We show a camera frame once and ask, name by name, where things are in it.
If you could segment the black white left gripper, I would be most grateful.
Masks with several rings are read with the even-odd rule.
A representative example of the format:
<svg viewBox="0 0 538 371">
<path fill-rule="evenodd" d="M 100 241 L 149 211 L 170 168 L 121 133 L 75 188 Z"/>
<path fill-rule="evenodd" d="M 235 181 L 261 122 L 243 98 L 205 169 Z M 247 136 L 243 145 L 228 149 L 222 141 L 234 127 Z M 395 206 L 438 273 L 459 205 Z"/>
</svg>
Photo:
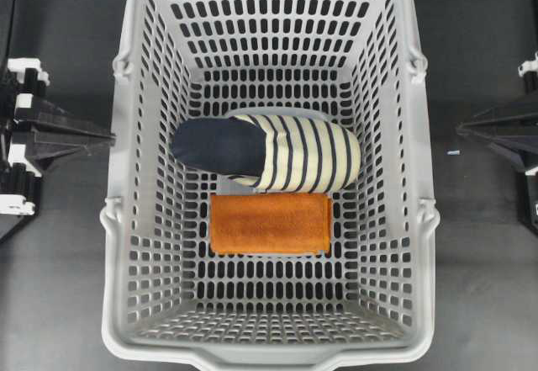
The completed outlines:
<svg viewBox="0 0 538 371">
<path fill-rule="evenodd" d="M 42 172 L 75 157 L 108 152 L 115 144 L 108 128 L 38 97 L 49 85 L 37 58 L 9 58 L 1 71 L 1 241 L 38 215 Z M 15 118 L 20 109 L 25 122 Z"/>
</svg>

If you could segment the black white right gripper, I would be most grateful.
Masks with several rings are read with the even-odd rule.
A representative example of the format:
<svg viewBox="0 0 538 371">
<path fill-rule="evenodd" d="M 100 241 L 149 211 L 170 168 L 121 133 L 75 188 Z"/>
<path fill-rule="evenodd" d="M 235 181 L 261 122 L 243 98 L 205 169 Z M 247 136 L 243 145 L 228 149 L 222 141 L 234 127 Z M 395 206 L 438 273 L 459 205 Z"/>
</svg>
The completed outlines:
<svg viewBox="0 0 538 371">
<path fill-rule="evenodd" d="M 510 161 L 518 175 L 520 221 L 537 232 L 537 53 L 518 67 L 525 85 L 522 104 L 483 110 L 456 127 L 456 132 L 474 140 Z"/>
</svg>

